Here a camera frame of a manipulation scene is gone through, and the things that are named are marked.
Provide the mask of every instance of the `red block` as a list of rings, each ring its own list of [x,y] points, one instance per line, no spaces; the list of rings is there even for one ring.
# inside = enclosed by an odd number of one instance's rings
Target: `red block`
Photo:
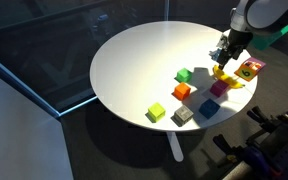
[[[217,80],[211,87],[210,91],[217,97],[221,97],[229,89],[229,85],[224,81]]]

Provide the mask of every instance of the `wall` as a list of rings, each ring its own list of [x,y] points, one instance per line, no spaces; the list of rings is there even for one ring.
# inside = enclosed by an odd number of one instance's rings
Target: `wall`
[[[61,124],[0,80],[0,180],[72,180]]]

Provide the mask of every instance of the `table leg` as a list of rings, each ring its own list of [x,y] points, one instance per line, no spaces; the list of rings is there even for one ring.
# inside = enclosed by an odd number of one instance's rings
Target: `table leg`
[[[184,159],[182,149],[180,144],[178,143],[175,132],[166,132],[168,141],[170,142],[171,149],[173,152],[174,159],[177,162],[181,162]]]

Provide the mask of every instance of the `glass wall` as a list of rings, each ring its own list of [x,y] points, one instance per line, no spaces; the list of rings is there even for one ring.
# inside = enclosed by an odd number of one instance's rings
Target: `glass wall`
[[[164,15],[161,0],[0,0],[0,64],[65,112],[95,96],[89,69],[103,43]]]
[[[169,20],[186,21],[219,31],[230,28],[230,12],[240,0],[171,0]]]

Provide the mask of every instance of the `equipment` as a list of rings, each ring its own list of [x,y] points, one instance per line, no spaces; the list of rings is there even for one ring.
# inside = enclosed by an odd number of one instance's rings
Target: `equipment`
[[[288,112],[269,119],[255,106],[247,115],[262,129],[246,140],[246,147],[230,147],[222,134],[213,138],[226,154],[224,163],[244,161],[260,178],[288,179]],[[269,135],[258,143],[256,139],[265,133]]]
[[[218,44],[219,69],[231,58],[238,59],[253,35],[273,34],[287,25],[288,0],[241,0],[231,11],[229,35],[222,35]]]

